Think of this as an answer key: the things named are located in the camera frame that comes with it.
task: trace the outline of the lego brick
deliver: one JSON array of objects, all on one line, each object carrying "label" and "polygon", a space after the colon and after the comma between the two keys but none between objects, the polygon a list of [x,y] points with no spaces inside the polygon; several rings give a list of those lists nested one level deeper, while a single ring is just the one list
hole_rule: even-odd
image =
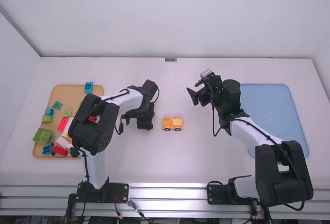
[{"label": "lego brick", "polygon": [[89,94],[93,92],[93,82],[86,82],[85,83],[85,93]]},{"label": "lego brick", "polygon": [[67,140],[72,140],[72,138],[69,136],[68,133],[67,133],[66,139],[67,139]]},{"label": "lego brick", "polygon": [[71,147],[71,144],[67,142],[62,136],[58,137],[56,143],[59,144],[64,149]]},{"label": "lego brick", "polygon": [[51,123],[53,121],[53,117],[50,115],[42,116],[42,123]]},{"label": "lego brick", "polygon": [[69,121],[69,118],[68,117],[63,117],[62,120],[61,120],[61,122],[60,122],[60,124],[57,127],[57,130],[63,132],[63,130],[65,129],[65,127],[66,127],[66,125],[68,123],[68,121]]},{"label": "lego brick", "polygon": [[43,129],[40,127],[38,128],[35,136],[33,137],[33,141],[46,144],[49,142],[52,134],[53,132],[51,130]]},{"label": "lego brick", "polygon": [[70,117],[71,116],[71,110],[70,109],[63,110],[63,116],[64,117]]},{"label": "lego brick", "polygon": [[46,110],[45,115],[53,116],[53,115],[54,115],[54,110],[53,110],[52,108],[48,108],[48,109]]},{"label": "lego brick", "polygon": [[93,117],[93,116],[89,116],[88,120],[92,121],[92,122],[95,122],[96,121],[96,118]]},{"label": "lego brick", "polygon": [[63,130],[63,133],[61,134],[61,136],[63,136],[64,138],[67,137],[67,134],[68,134],[68,131],[69,131],[69,127],[70,127],[72,121],[73,121],[73,117],[70,117],[67,125],[65,126],[65,129]]},{"label": "lego brick", "polygon": [[62,108],[63,104],[55,101],[55,103],[53,104],[53,108],[60,110]]},{"label": "lego brick", "polygon": [[51,154],[52,147],[53,147],[52,145],[44,146],[42,154]]},{"label": "lego brick", "polygon": [[76,157],[79,156],[79,152],[78,152],[78,150],[75,149],[75,148],[70,148],[70,154],[71,154],[71,156],[74,157],[74,158],[76,158]]},{"label": "lego brick", "polygon": [[54,141],[55,141],[55,135],[52,135],[51,136],[51,139],[49,140],[49,142],[54,145]]},{"label": "lego brick", "polygon": [[64,148],[60,148],[58,146],[53,146],[52,147],[52,152],[59,153],[64,155],[65,157],[68,155],[68,150],[65,150]]}]

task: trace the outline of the green lego brick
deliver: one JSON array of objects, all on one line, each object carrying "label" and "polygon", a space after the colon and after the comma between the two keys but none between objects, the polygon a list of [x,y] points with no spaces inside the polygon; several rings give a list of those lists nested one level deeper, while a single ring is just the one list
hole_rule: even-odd
[{"label": "green lego brick", "polygon": [[51,123],[53,121],[53,117],[50,115],[42,116],[42,123]]},{"label": "green lego brick", "polygon": [[63,116],[64,117],[70,117],[71,116],[71,110],[70,109],[63,110]]},{"label": "green lego brick", "polygon": [[46,144],[49,142],[51,136],[53,135],[53,132],[48,129],[38,128],[35,136],[33,137],[33,140],[35,142]]},{"label": "green lego brick", "polygon": [[55,103],[53,104],[53,107],[55,109],[60,109],[60,108],[62,108],[62,106],[63,106],[63,104],[58,101],[55,101]]}]

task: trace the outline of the white wall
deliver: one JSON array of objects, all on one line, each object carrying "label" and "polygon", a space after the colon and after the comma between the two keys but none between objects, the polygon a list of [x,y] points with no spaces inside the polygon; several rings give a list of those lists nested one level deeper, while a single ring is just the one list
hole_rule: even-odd
[{"label": "white wall", "polygon": [[0,13],[0,161],[40,57]]},{"label": "white wall", "polygon": [[45,56],[312,57],[330,97],[330,0],[0,0]]}]

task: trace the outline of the metal frame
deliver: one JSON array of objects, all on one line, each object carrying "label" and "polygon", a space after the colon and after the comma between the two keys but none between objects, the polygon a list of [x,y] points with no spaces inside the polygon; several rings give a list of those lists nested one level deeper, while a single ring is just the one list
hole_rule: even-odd
[{"label": "metal frame", "polygon": [[[129,198],[146,217],[248,218],[247,205],[209,205],[206,184],[130,183]],[[67,208],[76,185],[0,185],[0,215],[59,215]],[[301,212],[285,206],[271,207],[273,219],[330,219],[330,189],[314,189],[314,198]],[[79,216],[83,203],[77,203]],[[118,204],[124,217],[139,217],[126,204]],[[117,216],[112,203],[87,203],[85,216]]]}]

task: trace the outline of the red lego brick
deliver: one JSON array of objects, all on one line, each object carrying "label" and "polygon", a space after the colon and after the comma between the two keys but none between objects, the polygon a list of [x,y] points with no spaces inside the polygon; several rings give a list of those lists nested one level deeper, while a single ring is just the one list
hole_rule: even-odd
[{"label": "red lego brick", "polygon": [[92,122],[95,122],[96,121],[96,118],[93,117],[93,116],[89,116],[88,120],[92,121]]},{"label": "red lego brick", "polygon": [[55,153],[59,153],[59,154],[62,154],[64,155],[65,157],[68,155],[68,150],[64,149],[64,148],[60,148],[58,146],[53,146],[52,147],[52,152],[55,152]]},{"label": "red lego brick", "polygon": [[68,121],[69,121],[68,117],[63,117],[60,124],[57,127],[57,130],[58,131],[64,131],[65,126],[67,125]]}]

